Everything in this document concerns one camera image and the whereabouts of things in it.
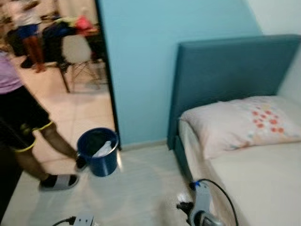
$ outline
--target person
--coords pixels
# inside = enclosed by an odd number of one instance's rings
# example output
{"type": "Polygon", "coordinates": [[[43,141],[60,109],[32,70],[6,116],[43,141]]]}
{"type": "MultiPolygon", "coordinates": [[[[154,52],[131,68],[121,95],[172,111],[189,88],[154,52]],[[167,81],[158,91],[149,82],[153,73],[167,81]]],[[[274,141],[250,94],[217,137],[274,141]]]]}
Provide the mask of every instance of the person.
{"type": "Polygon", "coordinates": [[[11,15],[18,27],[17,33],[36,67],[36,73],[46,70],[43,51],[38,38],[41,19],[35,11],[35,7],[39,3],[38,0],[12,0],[10,3],[11,15]]]}
{"type": "Polygon", "coordinates": [[[57,132],[49,114],[22,83],[10,62],[5,46],[0,44],[0,142],[14,151],[18,164],[27,173],[40,180],[40,190],[64,190],[75,186],[77,175],[51,175],[45,172],[34,157],[34,130],[62,154],[76,161],[76,169],[83,170],[86,162],[57,132]]]}

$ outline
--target white pillow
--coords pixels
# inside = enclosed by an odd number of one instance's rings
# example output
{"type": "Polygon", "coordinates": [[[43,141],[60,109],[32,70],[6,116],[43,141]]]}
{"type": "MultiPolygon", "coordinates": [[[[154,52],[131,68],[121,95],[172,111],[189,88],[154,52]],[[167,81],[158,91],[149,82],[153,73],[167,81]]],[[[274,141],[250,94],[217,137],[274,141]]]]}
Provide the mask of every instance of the white pillow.
{"type": "Polygon", "coordinates": [[[185,111],[181,120],[187,121],[197,134],[205,159],[248,146],[301,141],[301,128],[272,97],[197,107],[185,111]]]}

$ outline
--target light blue wall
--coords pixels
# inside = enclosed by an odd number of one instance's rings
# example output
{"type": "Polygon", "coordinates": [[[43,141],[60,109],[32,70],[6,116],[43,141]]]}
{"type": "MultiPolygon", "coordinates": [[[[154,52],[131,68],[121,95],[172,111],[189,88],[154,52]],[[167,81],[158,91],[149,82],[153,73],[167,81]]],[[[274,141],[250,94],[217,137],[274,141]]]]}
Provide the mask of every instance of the light blue wall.
{"type": "Polygon", "coordinates": [[[99,0],[122,144],[165,139],[181,41],[259,35],[244,0],[99,0]]]}

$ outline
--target bed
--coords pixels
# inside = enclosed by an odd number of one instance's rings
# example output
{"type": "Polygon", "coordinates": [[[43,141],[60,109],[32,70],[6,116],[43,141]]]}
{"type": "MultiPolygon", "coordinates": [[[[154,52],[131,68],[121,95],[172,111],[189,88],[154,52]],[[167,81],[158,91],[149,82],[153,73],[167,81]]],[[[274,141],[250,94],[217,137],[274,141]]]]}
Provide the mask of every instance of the bed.
{"type": "MultiPolygon", "coordinates": [[[[251,96],[273,96],[298,50],[298,35],[182,43],[169,120],[168,146],[188,180],[210,178],[229,193],[242,226],[301,223],[301,143],[249,147],[204,160],[198,137],[180,121],[196,106],[251,96]]],[[[275,97],[301,125],[301,107],[275,97]]],[[[234,225],[226,199],[212,189],[214,210],[234,225]]]]}

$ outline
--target door frame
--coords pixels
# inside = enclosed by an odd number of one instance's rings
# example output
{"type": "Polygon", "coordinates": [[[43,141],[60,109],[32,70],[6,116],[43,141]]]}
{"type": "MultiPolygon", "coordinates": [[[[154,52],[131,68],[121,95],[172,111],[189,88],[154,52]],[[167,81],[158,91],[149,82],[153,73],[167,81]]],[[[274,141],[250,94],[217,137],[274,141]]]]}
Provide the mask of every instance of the door frame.
{"type": "Polygon", "coordinates": [[[121,150],[121,140],[120,140],[120,133],[119,133],[119,124],[118,124],[118,117],[117,117],[117,110],[116,110],[116,102],[115,102],[115,95],[114,95],[114,88],[112,83],[112,75],[111,75],[111,66],[110,66],[110,60],[108,57],[108,47],[105,37],[105,29],[103,24],[103,19],[101,16],[101,6],[100,6],[100,0],[95,0],[95,6],[96,6],[96,13],[97,13],[97,19],[101,30],[101,38],[103,40],[104,44],[104,63],[105,63],[105,71],[108,78],[108,84],[109,84],[109,90],[110,90],[110,96],[111,96],[111,105],[113,110],[113,117],[114,117],[114,124],[115,124],[115,131],[119,137],[119,149],[121,150]]]}

